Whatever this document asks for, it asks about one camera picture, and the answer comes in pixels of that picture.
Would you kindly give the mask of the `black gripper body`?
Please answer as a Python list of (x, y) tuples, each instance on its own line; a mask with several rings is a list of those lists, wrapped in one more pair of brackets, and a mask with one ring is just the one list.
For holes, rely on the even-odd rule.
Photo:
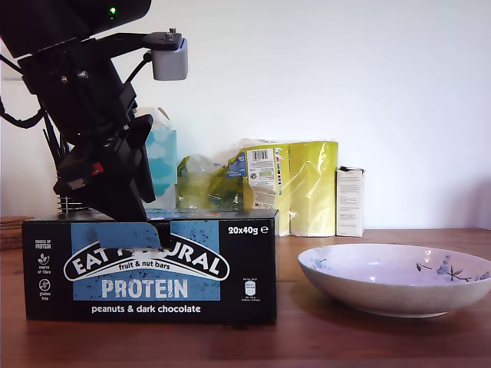
[(36, 95), (64, 139), (74, 146), (105, 143), (134, 118), (136, 94), (113, 58), (141, 49), (140, 38), (72, 38), (18, 49), (28, 90)]

